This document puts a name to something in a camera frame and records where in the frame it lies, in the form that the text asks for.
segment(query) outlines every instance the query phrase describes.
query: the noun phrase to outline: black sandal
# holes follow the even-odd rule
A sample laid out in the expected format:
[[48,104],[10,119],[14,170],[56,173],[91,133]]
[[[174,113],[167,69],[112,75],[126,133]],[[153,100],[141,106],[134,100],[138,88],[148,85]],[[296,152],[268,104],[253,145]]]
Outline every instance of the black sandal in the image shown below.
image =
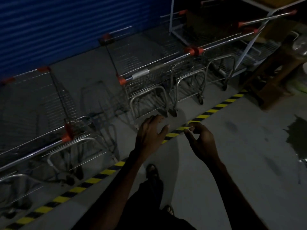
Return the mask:
[[149,164],[146,167],[146,178],[158,178],[159,179],[159,173],[154,164]]
[[171,205],[166,205],[164,208],[163,208],[164,211],[170,213],[172,216],[175,216],[174,214],[174,209],[172,208]]

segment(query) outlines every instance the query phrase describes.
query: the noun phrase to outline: black pants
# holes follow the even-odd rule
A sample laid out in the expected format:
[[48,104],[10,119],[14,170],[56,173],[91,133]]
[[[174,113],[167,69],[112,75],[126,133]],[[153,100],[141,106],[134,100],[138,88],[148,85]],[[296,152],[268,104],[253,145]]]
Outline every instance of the black pants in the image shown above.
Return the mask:
[[160,210],[163,182],[158,178],[140,184],[126,203],[117,229],[194,229],[187,221]]

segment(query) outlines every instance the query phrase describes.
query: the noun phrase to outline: blue corrugated wall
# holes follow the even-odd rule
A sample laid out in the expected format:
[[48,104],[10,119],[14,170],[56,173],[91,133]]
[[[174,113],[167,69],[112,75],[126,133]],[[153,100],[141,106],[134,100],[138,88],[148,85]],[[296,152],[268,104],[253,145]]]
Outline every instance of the blue corrugated wall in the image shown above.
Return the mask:
[[99,46],[106,32],[144,30],[171,0],[0,0],[0,77],[49,65]]

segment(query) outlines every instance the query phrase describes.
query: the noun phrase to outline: forearm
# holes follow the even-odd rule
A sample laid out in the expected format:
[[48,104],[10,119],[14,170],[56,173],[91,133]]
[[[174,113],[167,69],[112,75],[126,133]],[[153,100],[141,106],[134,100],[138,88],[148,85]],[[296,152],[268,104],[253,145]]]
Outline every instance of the forearm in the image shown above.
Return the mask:
[[116,228],[128,196],[140,169],[143,159],[139,153],[132,151],[123,168],[98,200],[90,207],[73,229],[107,229]]
[[267,229],[233,182],[225,165],[215,160],[208,163],[208,168],[217,183],[232,229]]

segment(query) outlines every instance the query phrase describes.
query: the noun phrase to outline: yellow and black hazard tape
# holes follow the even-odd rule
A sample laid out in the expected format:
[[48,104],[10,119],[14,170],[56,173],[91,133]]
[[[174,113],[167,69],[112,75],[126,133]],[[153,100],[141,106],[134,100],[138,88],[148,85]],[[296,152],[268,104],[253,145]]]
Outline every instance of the yellow and black hazard tape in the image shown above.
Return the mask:
[[232,104],[233,102],[235,102],[236,100],[238,100],[239,98],[243,97],[248,91],[247,90],[241,90],[239,93],[235,94],[234,96],[226,99],[225,101],[221,102],[220,104],[214,106],[213,108],[211,108],[210,110],[207,110],[206,112],[202,113],[201,115],[197,116],[196,118],[190,120],[189,122],[183,124],[182,126],[178,127],[177,129],[171,131],[170,133],[168,133],[162,144],[166,143],[167,141],[169,141],[170,139],[176,137],[177,135],[183,133],[183,131],[185,129],[189,129],[188,124],[191,122],[197,122],[200,123],[202,120],[208,118],[209,116],[213,115],[214,113],[218,112],[219,110],[225,108],[226,106]]
[[[168,133],[162,144],[166,143],[170,139],[178,136],[180,133],[183,133],[185,129],[189,129],[188,124],[191,122],[201,122],[202,120],[208,118],[209,116],[213,115],[214,113],[218,112],[219,110],[225,108],[229,104],[232,104],[234,101],[238,100],[239,98],[243,97],[247,93],[246,90],[242,90],[241,92],[235,94],[234,96],[226,99],[225,101],[221,102],[220,104],[216,105],[215,107],[211,108],[210,110],[207,110],[203,114],[197,116],[196,118],[190,120],[188,123],[183,124],[182,126],[178,127],[177,129],[171,131]],[[108,177],[109,175],[113,174],[114,172],[120,170],[124,164],[127,158],[117,162],[115,165],[107,168],[106,170],[100,172],[99,174],[95,175],[94,177],[87,179],[85,182],[81,183],[80,185],[76,186],[75,188],[72,188],[71,190],[63,193],[62,195],[56,197],[51,202],[45,204],[44,206],[41,206],[40,208],[37,208],[36,210],[30,212],[26,216],[20,218],[16,222],[6,226],[4,230],[17,230],[22,228],[24,225],[31,223],[32,221],[36,220],[37,218],[41,217],[42,215],[48,213],[58,205],[65,203],[72,197],[75,197],[77,194],[83,192],[87,188],[91,187],[92,185],[100,182],[102,179]]]
[[4,228],[4,230],[16,230],[20,229],[23,226],[25,226],[28,223],[31,223],[32,221],[36,220],[37,218],[41,217],[42,215],[48,213],[58,205],[65,203],[72,197],[75,197],[77,194],[85,191],[87,188],[91,187],[92,185],[100,182],[102,179],[106,178],[107,176],[113,174],[114,172],[120,170],[124,164],[127,158],[117,162],[115,165],[107,168],[106,170],[100,172],[99,174],[95,175],[94,177],[87,179],[85,182],[81,183],[80,185],[72,188],[71,190],[63,193],[62,195],[56,197],[51,202],[45,204],[44,206],[41,206],[40,208],[37,208],[36,210],[30,212],[26,216],[20,218],[16,222],[9,224]]

